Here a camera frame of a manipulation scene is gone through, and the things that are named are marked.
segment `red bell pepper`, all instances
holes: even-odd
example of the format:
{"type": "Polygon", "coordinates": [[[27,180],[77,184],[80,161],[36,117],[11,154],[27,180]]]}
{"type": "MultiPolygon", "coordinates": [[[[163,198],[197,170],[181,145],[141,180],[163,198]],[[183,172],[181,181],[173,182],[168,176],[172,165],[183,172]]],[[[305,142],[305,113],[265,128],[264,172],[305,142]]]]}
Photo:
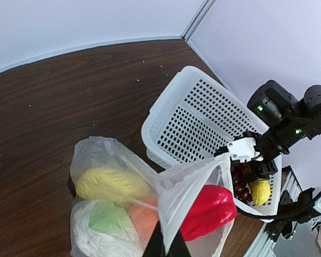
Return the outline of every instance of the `red bell pepper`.
{"type": "Polygon", "coordinates": [[[218,230],[236,215],[231,191],[222,186],[205,185],[183,221],[180,231],[185,241],[192,241],[218,230]]]}

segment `plastic bag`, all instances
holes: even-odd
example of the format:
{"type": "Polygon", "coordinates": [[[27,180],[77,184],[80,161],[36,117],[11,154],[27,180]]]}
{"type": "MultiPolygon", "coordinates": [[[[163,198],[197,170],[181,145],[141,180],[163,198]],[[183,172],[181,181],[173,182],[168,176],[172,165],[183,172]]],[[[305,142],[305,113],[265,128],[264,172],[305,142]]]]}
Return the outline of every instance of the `plastic bag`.
{"type": "MultiPolygon", "coordinates": [[[[141,257],[160,220],[166,252],[205,184],[231,190],[230,158],[221,155],[157,174],[115,139],[90,137],[75,147],[71,177],[73,257],[141,257]]],[[[219,256],[233,222],[187,242],[192,257],[219,256]]]]}

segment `yellow object in basket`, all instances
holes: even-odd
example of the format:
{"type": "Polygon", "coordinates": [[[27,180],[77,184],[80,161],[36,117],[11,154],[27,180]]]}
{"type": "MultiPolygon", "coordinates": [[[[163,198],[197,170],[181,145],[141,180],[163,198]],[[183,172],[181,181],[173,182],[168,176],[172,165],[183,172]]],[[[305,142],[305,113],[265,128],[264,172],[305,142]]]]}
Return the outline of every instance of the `yellow object in basket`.
{"type": "Polygon", "coordinates": [[[262,206],[269,200],[271,189],[267,180],[257,180],[250,183],[249,186],[255,205],[262,206]]]}
{"type": "Polygon", "coordinates": [[[89,169],[75,181],[76,193],[87,200],[103,199],[124,205],[128,198],[144,198],[149,195],[149,184],[139,175],[125,170],[89,169]]]}

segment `cable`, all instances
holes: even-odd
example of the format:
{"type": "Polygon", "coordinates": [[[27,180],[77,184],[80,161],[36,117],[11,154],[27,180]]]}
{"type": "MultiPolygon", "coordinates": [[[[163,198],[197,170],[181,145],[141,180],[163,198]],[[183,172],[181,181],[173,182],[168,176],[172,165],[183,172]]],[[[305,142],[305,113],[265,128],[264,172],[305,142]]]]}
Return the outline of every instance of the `cable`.
{"type": "Polygon", "coordinates": [[[301,212],[303,212],[305,209],[307,209],[308,207],[314,205],[314,203],[321,198],[321,192],[319,192],[308,204],[306,204],[305,206],[296,209],[295,211],[290,211],[288,213],[282,214],[282,215],[267,215],[267,216],[262,216],[262,215],[254,215],[254,214],[250,214],[250,213],[246,213],[245,211],[243,211],[242,209],[240,209],[238,206],[236,207],[238,212],[241,213],[242,215],[246,216],[246,217],[250,217],[250,218],[255,218],[257,220],[285,220],[288,218],[293,218],[295,217],[297,214],[300,214],[301,212]]]}

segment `wooden table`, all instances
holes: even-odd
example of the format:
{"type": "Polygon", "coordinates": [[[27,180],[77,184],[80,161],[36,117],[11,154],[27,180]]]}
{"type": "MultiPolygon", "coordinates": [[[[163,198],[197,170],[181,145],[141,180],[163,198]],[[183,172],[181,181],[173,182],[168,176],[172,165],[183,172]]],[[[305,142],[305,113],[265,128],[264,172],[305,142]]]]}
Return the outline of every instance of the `wooden table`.
{"type": "MultiPolygon", "coordinates": [[[[141,126],[186,65],[211,74],[182,40],[93,48],[0,74],[0,256],[69,256],[79,140],[114,137],[159,170],[141,126]]],[[[260,227],[238,216],[223,256],[242,256],[260,227]]]]}

